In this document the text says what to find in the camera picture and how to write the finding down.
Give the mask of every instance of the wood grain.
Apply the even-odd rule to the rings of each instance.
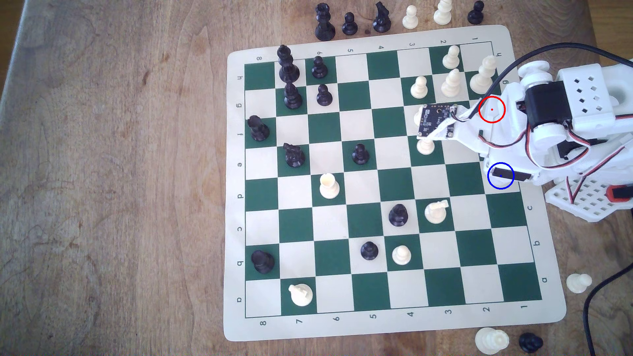
[[[418,30],[437,29],[416,1]],[[372,2],[352,11],[364,37]],[[0,354],[466,355],[476,329],[234,343],[222,332],[225,81],[230,52],[314,42],[308,1],[27,3],[0,107]],[[409,3],[388,1],[390,33]],[[466,26],[457,3],[450,26]],[[486,1],[515,55],[558,41],[594,43],[586,2]],[[342,39],[340,31],[335,39]],[[597,60],[557,50],[555,70]],[[630,213],[589,224],[548,205],[561,278],[600,281],[630,263]],[[592,303],[600,354],[633,354],[632,276]],[[532,331],[536,355],[587,353],[584,295]]]

